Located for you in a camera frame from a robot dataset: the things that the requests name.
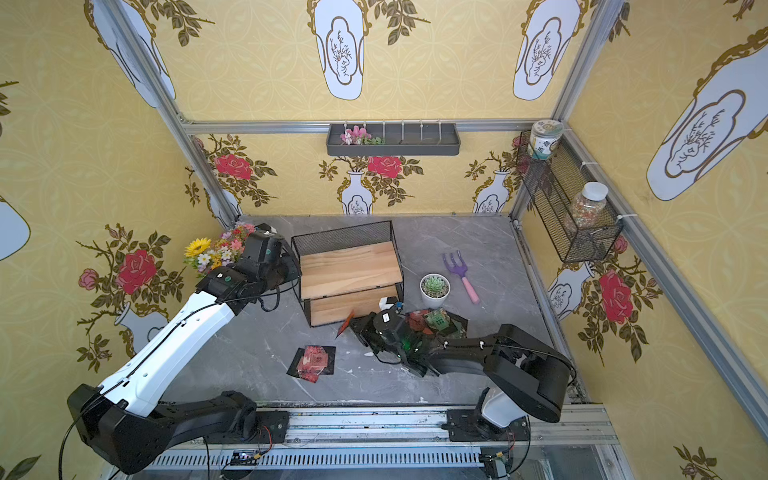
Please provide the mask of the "green grape oolong tea bag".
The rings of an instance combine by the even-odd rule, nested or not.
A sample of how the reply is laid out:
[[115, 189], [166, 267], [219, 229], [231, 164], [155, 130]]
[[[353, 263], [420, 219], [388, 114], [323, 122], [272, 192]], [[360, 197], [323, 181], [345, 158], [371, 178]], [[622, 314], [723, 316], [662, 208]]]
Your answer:
[[466, 322], [445, 309], [429, 311], [426, 315], [426, 324], [436, 336], [446, 338], [465, 338], [467, 336]]

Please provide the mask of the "black wire two-tier shelf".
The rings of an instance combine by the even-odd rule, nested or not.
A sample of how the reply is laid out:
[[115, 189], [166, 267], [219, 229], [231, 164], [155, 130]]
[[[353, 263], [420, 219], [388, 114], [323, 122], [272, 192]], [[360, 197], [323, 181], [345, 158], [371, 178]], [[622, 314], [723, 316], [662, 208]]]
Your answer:
[[383, 298], [404, 298], [404, 277], [393, 222], [295, 235], [300, 267], [297, 298], [311, 327], [379, 310]]

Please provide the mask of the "red tea bag shelf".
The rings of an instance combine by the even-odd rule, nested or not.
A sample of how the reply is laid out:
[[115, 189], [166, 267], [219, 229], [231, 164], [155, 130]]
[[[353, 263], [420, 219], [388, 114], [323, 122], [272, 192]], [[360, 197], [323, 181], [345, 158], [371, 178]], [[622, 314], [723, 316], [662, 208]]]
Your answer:
[[307, 355], [306, 353], [295, 358], [287, 374], [310, 383], [316, 383], [327, 366], [326, 355]]

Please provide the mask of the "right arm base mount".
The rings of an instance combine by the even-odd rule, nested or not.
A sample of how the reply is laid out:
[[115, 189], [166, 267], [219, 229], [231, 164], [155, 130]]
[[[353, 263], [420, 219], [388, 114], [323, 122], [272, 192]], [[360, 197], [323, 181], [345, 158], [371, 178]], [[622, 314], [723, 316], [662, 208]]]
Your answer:
[[441, 429], [448, 432], [451, 442], [525, 442], [530, 439], [529, 423], [523, 417], [507, 427], [497, 427], [485, 420], [478, 411], [449, 409]]

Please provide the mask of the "red tea bag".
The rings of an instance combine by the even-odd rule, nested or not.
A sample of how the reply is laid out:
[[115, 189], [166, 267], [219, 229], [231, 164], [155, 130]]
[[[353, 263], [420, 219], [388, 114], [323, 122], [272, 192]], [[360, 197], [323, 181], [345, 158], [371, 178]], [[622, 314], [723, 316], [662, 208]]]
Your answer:
[[350, 312], [350, 313], [347, 315], [347, 317], [346, 317], [346, 319], [344, 320], [344, 322], [342, 323], [342, 325], [339, 327], [339, 329], [338, 329], [338, 331], [337, 331], [337, 334], [336, 334], [336, 338], [339, 338], [339, 337], [340, 337], [340, 336], [343, 334], [343, 332], [344, 332], [344, 331], [345, 331], [345, 330], [346, 330], [346, 329], [349, 327], [349, 324], [350, 324], [351, 320], [352, 320], [354, 317], [355, 317], [355, 312], [354, 312], [354, 311], [351, 311], [351, 312]]
[[428, 313], [429, 313], [428, 310], [417, 310], [417, 311], [408, 312], [406, 315], [406, 321], [409, 327], [414, 332], [424, 331], [428, 327], [428, 324], [426, 321], [426, 316], [428, 315]]

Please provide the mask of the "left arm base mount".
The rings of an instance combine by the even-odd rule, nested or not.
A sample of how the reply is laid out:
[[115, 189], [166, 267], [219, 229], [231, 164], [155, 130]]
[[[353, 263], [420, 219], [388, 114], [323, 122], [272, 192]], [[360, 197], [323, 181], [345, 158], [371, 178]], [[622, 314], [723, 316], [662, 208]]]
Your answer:
[[227, 432], [205, 436], [212, 444], [282, 444], [285, 442], [290, 414], [285, 410], [253, 411]]

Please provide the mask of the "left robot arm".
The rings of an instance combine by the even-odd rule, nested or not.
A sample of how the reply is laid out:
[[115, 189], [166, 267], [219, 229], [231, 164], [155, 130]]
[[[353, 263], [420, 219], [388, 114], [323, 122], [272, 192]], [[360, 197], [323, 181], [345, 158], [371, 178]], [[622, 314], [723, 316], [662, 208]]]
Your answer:
[[69, 429], [124, 474], [149, 466], [167, 449], [212, 435], [252, 440], [264, 432], [256, 404], [225, 391], [205, 401], [167, 403], [162, 396], [180, 371], [248, 304], [280, 298], [300, 270], [285, 238], [254, 227], [240, 258], [208, 273], [179, 313], [100, 385], [78, 386], [68, 397]]

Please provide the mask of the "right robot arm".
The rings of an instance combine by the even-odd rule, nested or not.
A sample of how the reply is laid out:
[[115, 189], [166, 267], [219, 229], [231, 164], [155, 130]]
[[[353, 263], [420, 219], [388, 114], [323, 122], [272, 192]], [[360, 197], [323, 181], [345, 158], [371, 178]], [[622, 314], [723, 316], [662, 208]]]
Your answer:
[[576, 370], [565, 356], [526, 331], [503, 324], [470, 338], [468, 320], [443, 308], [408, 313], [398, 305], [353, 317], [349, 327], [375, 356], [425, 377], [451, 373], [485, 376], [522, 412], [556, 423]]

